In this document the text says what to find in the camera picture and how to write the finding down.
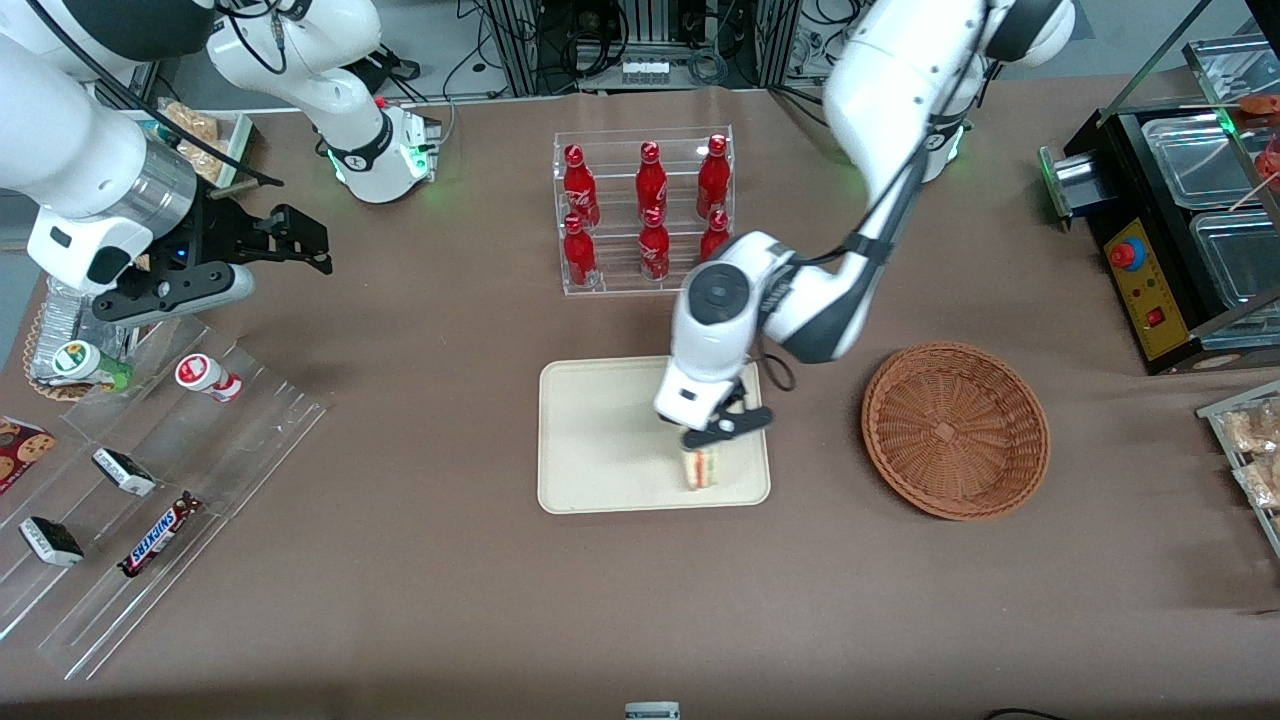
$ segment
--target red emergency stop button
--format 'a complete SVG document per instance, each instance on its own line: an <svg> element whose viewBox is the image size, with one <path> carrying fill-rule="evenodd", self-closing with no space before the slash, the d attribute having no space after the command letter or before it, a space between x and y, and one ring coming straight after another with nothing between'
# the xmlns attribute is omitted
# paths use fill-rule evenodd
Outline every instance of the red emergency stop button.
<svg viewBox="0 0 1280 720"><path fill-rule="evenodd" d="M1107 259L1112 268L1132 273L1140 268L1143 260L1147 259L1147 247L1137 237L1130 237L1124 242L1117 242Z"/></svg>

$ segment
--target wicker tray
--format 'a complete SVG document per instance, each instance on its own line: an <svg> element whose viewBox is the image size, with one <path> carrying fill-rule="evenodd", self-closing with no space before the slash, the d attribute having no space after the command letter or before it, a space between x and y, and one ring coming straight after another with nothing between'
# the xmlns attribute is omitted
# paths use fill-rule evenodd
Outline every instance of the wicker tray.
<svg viewBox="0 0 1280 720"><path fill-rule="evenodd" d="M1000 359L969 345L895 354L867 386L861 423L890 487L940 518L1010 512L1048 469L1048 424L1036 395Z"/></svg>

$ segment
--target yellow control panel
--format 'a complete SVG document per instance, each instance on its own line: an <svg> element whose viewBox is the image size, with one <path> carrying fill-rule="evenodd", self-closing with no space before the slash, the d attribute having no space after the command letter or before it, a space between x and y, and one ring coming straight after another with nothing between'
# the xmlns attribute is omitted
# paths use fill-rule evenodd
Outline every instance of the yellow control panel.
<svg viewBox="0 0 1280 720"><path fill-rule="evenodd" d="M1147 360L1187 342L1187 323L1169 292L1169 282L1151 251L1142 220L1129 223L1102 246L1102 251Z"/></svg>

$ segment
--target beige tray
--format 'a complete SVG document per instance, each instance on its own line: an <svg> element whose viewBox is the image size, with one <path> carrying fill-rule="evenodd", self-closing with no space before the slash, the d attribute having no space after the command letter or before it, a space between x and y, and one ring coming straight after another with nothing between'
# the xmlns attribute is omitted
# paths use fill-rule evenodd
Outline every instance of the beige tray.
<svg viewBox="0 0 1280 720"><path fill-rule="evenodd" d="M758 505L769 496L764 433L717 448L718 484L685 484L681 428L662 421L653 396L666 357L562 360L539 382L538 502L552 514ZM755 365L742 373L760 402Z"/></svg>

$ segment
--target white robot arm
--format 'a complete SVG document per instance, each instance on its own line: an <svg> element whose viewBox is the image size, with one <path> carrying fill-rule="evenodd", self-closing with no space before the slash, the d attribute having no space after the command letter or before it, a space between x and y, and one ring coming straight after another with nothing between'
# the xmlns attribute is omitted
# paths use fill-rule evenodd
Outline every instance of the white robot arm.
<svg viewBox="0 0 1280 720"><path fill-rule="evenodd" d="M1038 64L1075 23L1071 0L879 0L832 70L831 132L867 179L869 211L814 260L763 232L721 247L685 279L654 409L685 425L686 450L769 424L739 407L756 333L805 364L845 355L924 182L937 177L988 63ZM835 273L819 266L841 258Z"/></svg>
<svg viewBox="0 0 1280 720"><path fill-rule="evenodd" d="M383 202L425 179L429 164L422 119L380 110L355 76L335 69L369 54L380 33L370 0L239 9L215 0L0 0L0 187L41 206L29 254L96 296L100 319L120 324L247 297L253 277L243 264L252 260L303 260L330 273L323 225L288 205L253 218L209 197L186 160L77 81L97 77L92 63L118 72L207 42L232 82L306 111L352 193ZM273 50L279 72L252 59ZM148 270L132 265L141 255Z"/></svg>

